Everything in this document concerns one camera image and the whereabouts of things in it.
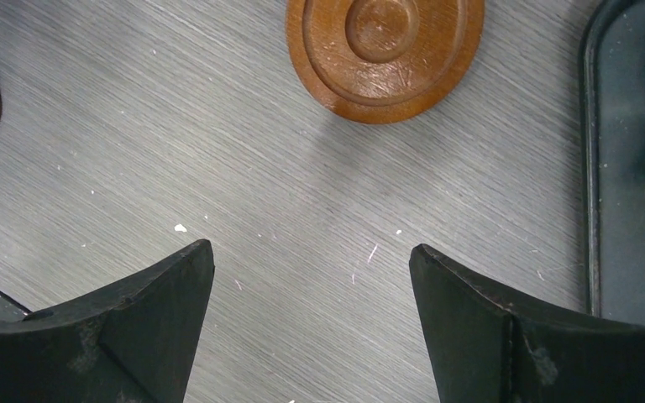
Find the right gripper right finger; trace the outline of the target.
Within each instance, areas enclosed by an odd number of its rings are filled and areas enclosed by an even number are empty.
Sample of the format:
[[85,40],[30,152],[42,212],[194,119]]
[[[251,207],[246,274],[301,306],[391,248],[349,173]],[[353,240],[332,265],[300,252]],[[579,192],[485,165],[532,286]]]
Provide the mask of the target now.
[[645,326],[555,306],[426,244],[409,270],[442,402],[645,402]]

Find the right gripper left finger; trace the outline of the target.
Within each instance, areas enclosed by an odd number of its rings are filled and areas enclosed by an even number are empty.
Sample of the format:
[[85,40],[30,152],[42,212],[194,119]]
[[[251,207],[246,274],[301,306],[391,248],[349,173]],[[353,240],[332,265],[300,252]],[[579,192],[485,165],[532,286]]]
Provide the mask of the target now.
[[200,239],[83,296],[0,322],[0,402],[181,402],[215,273]]

